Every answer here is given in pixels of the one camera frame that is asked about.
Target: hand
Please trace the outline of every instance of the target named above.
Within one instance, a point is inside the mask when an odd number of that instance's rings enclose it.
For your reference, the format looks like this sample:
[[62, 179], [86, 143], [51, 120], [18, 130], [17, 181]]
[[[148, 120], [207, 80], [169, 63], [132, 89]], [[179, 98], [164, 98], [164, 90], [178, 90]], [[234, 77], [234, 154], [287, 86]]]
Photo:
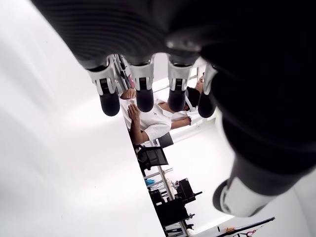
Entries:
[[190, 117], [185, 117], [183, 120], [185, 121], [185, 123], [187, 125], [191, 125], [191, 118]]
[[130, 104], [128, 106], [128, 116], [131, 118], [132, 121], [134, 122], [139, 122], [139, 109], [137, 108], [137, 105], [135, 104]]
[[126, 91], [123, 92], [123, 94], [120, 97], [123, 100], [127, 100], [127, 99], [135, 99], [136, 98], [136, 90], [135, 89], [128, 89]]

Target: silver metal joint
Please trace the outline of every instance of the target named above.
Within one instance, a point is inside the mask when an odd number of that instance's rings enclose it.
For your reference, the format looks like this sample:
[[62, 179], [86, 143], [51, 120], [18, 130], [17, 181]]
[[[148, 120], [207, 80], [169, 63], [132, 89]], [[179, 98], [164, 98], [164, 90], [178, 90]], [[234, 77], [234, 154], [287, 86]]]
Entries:
[[204, 73], [203, 92], [208, 95], [211, 92], [211, 83], [217, 71], [208, 63]]
[[176, 80], [182, 80], [181, 90], [185, 91], [187, 89], [187, 84], [190, 79], [190, 73], [192, 69], [192, 65], [179, 67], [177, 65], [172, 64], [170, 59], [168, 60], [168, 77], [169, 77], [169, 85], [172, 91], [175, 90]]
[[140, 91], [140, 78], [146, 78], [146, 89], [150, 90], [154, 80], [154, 55], [146, 65], [130, 65], [130, 73], [135, 83], [135, 89]]
[[91, 72], [89, 70], [87, 71], [92, 79], [92, 83], [96, 85], [99, 95], [103, 95], [103, 90], [101, 87], [101, 81], [103, 80], [106, 80], [106, 83], [109, 88], [109, 92], [111, 94], [115, 93], [116, 87], [117, 87], [116, 78], [118, 75], [114, 68], [114, 62], [111, 55], [107, 57], [106, 69], [99, 72]]

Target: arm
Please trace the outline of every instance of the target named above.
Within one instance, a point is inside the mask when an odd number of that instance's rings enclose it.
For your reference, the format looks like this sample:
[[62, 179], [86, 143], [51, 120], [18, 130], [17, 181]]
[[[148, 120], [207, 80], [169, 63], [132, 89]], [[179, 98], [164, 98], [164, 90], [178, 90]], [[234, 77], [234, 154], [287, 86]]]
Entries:
[[187, 125], [190, 125], [190, 124], [191, 124], [190, 117], [185, 117], [182, 120], [178, 120], [178, 121], [172, 122], [171, 129], [184, 127], [184, 126], [187, 126]]
[[136, 98], [136, 90], [135, 89], [128, 89], [122, 93], [120, 96], [122, 100], [128, 100], [128, 99], [135, 99]]
[[128, 106], [128, 116], [132, 119], [130, 126], [130, 138], [133, 145], [140, 145], [149, 141], [149, 137], [146, 132], [142, 132], [140, 129], [139, 110], [135, 104]]

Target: black chair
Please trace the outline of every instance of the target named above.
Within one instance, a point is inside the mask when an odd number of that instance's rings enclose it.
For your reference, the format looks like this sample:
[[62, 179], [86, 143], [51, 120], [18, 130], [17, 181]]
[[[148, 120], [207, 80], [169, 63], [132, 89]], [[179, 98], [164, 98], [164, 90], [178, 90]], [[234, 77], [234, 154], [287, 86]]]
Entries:
[[137, 160], [144, 176], [145, 169], [150, 170], [152, 166], [168, 164], [161, 147], [142, 147], [137, 153]]

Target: dark hair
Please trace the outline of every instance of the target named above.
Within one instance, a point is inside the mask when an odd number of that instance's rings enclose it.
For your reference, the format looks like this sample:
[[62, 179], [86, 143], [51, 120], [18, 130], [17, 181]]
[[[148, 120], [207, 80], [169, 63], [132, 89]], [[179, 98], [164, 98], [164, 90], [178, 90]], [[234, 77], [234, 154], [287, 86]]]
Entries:
[[[194, 89], [194, 88], [191, 88], [191, 87], [187, 87], [187, 91], [189, 93], [188, 95], [188, 99], [191, 103], [191, 105], [193, 107], [196, 107], [198, 106], [198, 100], [199, 100], [199, 96], [200, 96], [200, 93], [198, 90]], [[186, 105], [188, 106], [188, 108], [186, 109], [186, 111], [189, 111], [190, 110], [190, 107], [189, 105], [186, 103]]]

